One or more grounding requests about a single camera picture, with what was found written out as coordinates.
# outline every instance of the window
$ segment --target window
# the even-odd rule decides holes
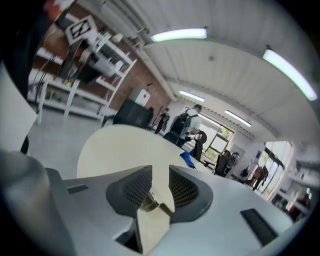
[[[221,135],[222,137],[224,137],[225,139],[227,139],[228,141],[230,141],[230,139],[234,133],[223,126],[220,126],[218,134]]]
[[[276,186],[281,177],[284,167],[288,161],[292,146],[288,141],[268,141],[265,144],[265,149],[261,154],[258,165],[268,169],[268,177],[258,187],[258,190],[264,195],[269,195]]]
[[[211,161],[213,161],[213,162],[216,163],[217,160],[218,160],[219,153],[216,152],[216,151],[214,151],[212,148],[208,148],[208,149],[205,151],[204,155],[205,155],[207,158],[209,158]]]

